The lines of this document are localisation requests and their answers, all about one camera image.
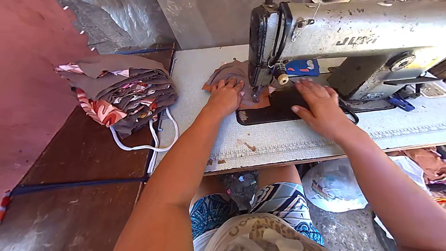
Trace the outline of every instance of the gray fabric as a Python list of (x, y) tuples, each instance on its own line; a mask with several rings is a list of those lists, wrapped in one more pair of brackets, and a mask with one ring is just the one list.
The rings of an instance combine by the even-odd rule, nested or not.
[[(127, 113), (126, 117), (113, 124), (122, 137), (146, 125), (150, 118), (177, 100), (173, 81), (159, 62), (135, 55), (108, 54), (89, 57), (74, 64), (79, 65), (84, 74), (68, 71), (59, 74), (70, 80), (70, 86), (82, 89), (88, 99), (104, 100)], [(109, 72), (127, 69), (129, 77)], [(137, 82), (149, 86), (140, 89)], [(139, 118), (150, 111), (149, 106), (141, 104), (143, 99), (154, 99), (157, 108), (150, 115)]]
[(136, 55), (103, 54), (75, 61), (75, 64), (79, 65), (85, 75), (93, 79), (97, 78), (103, 71), (118, 71), (129, 68), (159, 69), (166, 76), (169, 75), (162, 63)]
[(240, 62), (238, 60), (234, 60), (231, 63), (227, 63), (222, 65), (219, 69), (215, 70), (214, 73), (209, 77), (209, 80), (205, 83), (209, 86), (213, 84), (217, 84), (221, 79), (229, 80), (231, 78), (236, 78), (237, 83), (240, 81), (244, 82), (244, 86), (242, 91), (245, 92), (245, 95), (242, 98), (241, 103), (247, 106), (253, 106), (254, 102), (252, 101), (252, 88), (249, 85), (248, 80), (248, 60)]

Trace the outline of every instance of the blue patterned fabric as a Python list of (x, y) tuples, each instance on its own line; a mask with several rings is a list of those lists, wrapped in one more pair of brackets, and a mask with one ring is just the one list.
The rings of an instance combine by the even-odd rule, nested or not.
[[(299, 184), (280, 182), (260, 189), (254, 195), (254, 203), (248, 213), (274, 214), (297, 232), (324, 245), (321, 234), (311, 221), (304, 190)], [(194, 240), (236, 215), (240, 215), (239, 208), (228, 195), (211, 194), (199, 199), (190, 209)]]
[(324, 245), (310, 218), (302, 185), (280, 182), (260, 189), (248, 213), (270, 213), (288, 222), (297, 232)]
[(240, 215), (237, 203), (226, 194), (211, 194), (194, 203), (189, 211), (193, 239), (221, 227), (228, 219)]

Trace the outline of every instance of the blue clip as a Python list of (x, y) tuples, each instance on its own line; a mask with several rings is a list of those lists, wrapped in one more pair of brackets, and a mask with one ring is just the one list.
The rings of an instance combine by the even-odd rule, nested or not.
[(398, 106), (399, 108), (403, 109), (406, 112), (410, 112), (415, 109), (415, 106), (407, 102), (407, 100), (405, 100), (399, 95), (393, 95), (387, 98), (387, 102), (389, 102), (392, 105)]

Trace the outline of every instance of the leg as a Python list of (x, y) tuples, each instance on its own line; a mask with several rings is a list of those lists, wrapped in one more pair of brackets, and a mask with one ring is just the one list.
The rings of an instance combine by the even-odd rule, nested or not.
[(228, 219), (240, 215), (237, 203), (224, 191), (216, 176), (202, 178), (197, 193), (189, 206), (192, 236), (198, 236), (216, 229)]
[(206, 195), (210, 194), (227, 194), (224, 190), (224, 186), (220, 182), (220, 180), (217, 178), (217, 176), (204, 176), (201, 179), (200, 186), (198, 187), (197, 193), (194, 195), (192, 200), (190, 201), (189, 208), (192, 207), (192, 205), (198, 201), (199, 199), (205, 197)]
[(301, 179), (294, 165), (260, 169), (258, 180), (259, 191), (249, 213), (272, 213), (297, 232), (324, 245), (311, 221)]
[(302, 184), (296, 166), (273, 166), (259, 170), (258, 189), (279, 182)]

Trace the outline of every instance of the industrial sewing machine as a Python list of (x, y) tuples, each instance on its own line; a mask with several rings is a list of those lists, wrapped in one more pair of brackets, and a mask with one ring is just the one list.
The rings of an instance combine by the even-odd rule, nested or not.
[(294, 59), (347, 57), (326, 79), (354, 112), (395, 108), (387, 99), (407, 85), (436, 79), (420, 74), (446, 57), (446, 1), (377, 4), (279, 4), (251, 13), (248, 76), (258, 101), (275, 79), (270, 106), (243, 110), (242, 125), (295, 120), (292, 105), (307, 106), (286, 75)]

